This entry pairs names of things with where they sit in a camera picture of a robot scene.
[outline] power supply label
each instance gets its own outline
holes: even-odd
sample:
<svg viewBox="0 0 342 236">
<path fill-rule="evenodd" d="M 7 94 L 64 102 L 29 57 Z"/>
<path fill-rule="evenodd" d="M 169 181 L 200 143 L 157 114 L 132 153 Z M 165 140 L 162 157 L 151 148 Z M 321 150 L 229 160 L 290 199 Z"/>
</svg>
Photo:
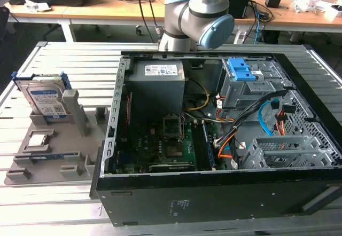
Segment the power supply label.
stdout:
<svg viewBox="0 0 342 236">
<path fill-rule="evenodd" d="M 177 65 L 146 65 L 145 76 L 177 76 Z"/>
<path fill-rule="evenodd" d="M 169 206 L 169 216 L 179 216 L 189 209 L 190 200 L 173 200 Z"/>
<path fill-rule="evenodd" d="M 57 99 L 58 96 L 55 90 L 31 91 L 31 96 L 34 99 L 35 105 L 44 116 L 53 116 L 59 118 L 61 115 L 66 115 L 66 111 L 61 102 Z"/>
</svg>

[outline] hard drive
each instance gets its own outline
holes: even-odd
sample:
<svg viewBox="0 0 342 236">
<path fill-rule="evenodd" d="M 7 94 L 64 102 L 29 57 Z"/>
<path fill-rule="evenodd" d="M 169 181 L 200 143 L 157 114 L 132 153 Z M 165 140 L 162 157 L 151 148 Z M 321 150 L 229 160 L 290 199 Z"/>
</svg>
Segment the hard drive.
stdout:
<svg viewBox="0 0 342 236">
<path fill-rule="evenodd" d="M 12 74 L 12 80 L 24 94 L 35 115 L 43 115 L 47 121 L 60 121 L 69 113 L 62 101 L 63 92 L 71 89 L 68 76 Z"/>
</svg>

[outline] floor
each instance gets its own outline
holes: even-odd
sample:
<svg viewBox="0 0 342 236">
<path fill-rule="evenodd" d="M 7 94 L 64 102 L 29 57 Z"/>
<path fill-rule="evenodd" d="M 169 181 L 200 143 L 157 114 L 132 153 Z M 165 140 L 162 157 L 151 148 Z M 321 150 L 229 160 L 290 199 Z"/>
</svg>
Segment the floor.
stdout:
<svg viewBox="0 0 342 236">
<path fill-rule="evenodd" d="M 42 40 L 42 35 L 49 29 L 45 24 L 35 23 L 15 23 L 14 27 L 17 30 L 16 34 L 7 35 L 0 45 L 0 92 L 8 85 L 11 73 L 20 68 L 36 43 Z M 107 38 L 103 26 L 100 26 L 100 32 L 96 32 L 95 26 L 75 25 L 75 34 L 79 42 L 150 42 L 145 28 L 141 28 L 141 36 L 136 35 L 134 26 L 111 26 L 110 30 L 112 37 Z M 156 40 L 157 34 L 152 27 L 150 32 Z M 245 43 L 254 43 L 255 33 L 252 32 L 250 36 Z M 289 39 L 288 32 L 281 32 L 279 44 L 298 44 L 291 43 Z M 61 28 L 50 34 L 48 40 L 65 41 Z M 228 39 L 228 43 L 233 41 L 234 35 Z M 311 45 L 332 68 L 336 68 L 339 75 L 342 75 L 342 34 L 306 33 L 301 43 Z"/>
</svg>

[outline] hard drive label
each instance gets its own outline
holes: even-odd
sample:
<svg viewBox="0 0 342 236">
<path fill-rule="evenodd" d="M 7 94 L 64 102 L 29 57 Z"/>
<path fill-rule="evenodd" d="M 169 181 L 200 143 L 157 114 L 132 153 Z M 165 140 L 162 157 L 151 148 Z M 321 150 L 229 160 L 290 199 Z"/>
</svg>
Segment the hard drive label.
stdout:
<svg viewBox="0 0 342 236">
<path fill-rule="evenodd" d="M 42 90 L 30 92 L 36 106 L 42 112 L 44 116 L 59 117 L 60 115 L 66 115 L 66 111 L 61 102 L 57 98 L 57 91 L 55 90 Z"/>
<path fill-rule="evenodd" d="M 177 65 L 146 65 L 145 76 L 177 76 Z"/>
</svg>

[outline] blue latch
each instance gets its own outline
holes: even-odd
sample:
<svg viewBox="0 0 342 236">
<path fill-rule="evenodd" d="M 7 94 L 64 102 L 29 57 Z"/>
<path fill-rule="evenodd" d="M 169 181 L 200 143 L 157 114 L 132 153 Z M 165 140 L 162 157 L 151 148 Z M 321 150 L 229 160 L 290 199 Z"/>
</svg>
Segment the blue latch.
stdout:
<svg viewBox="0 0 342 236">
<path fill-rule="evenodd" d="M 236 81 L 255 81 L 257 78 L 250 72 L 250 68 L 242 58 L 228 58 L 228 65 Z"/>
</svg>

